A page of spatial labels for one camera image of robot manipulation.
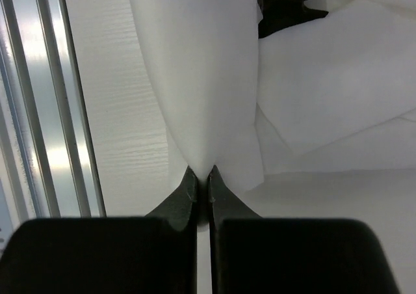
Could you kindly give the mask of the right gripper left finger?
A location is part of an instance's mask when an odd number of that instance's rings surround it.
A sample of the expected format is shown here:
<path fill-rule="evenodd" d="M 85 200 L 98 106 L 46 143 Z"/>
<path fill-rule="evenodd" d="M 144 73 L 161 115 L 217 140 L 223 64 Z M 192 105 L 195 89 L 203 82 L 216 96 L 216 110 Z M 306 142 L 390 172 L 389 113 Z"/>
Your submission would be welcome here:
<path fill-rule="evenodd" d="M 144 216 L 33 219 L 1 257 L 2 293 L 195 293 L 198 180 Z"/>

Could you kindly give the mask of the white printed t shirt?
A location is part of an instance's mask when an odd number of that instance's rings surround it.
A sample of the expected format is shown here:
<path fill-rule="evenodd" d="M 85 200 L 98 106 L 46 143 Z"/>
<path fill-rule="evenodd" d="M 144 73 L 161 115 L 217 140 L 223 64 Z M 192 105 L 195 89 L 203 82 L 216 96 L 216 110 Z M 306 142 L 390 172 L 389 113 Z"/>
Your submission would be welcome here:
<path fill-rule="evenodd" d="M 129 0 L 168 178 L 415 168 L 415 0 Z"/>

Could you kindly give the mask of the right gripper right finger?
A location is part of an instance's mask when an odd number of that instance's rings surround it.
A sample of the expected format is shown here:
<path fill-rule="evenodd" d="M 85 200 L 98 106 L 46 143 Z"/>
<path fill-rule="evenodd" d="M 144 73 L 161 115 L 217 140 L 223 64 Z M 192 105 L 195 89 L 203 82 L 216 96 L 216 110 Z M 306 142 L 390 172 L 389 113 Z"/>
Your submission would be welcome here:
<path fill-rule="evenodd" d="M 378 237 L 355 219 L 264 218 L 207 180 L 214 293 L 398 293 Z"/>

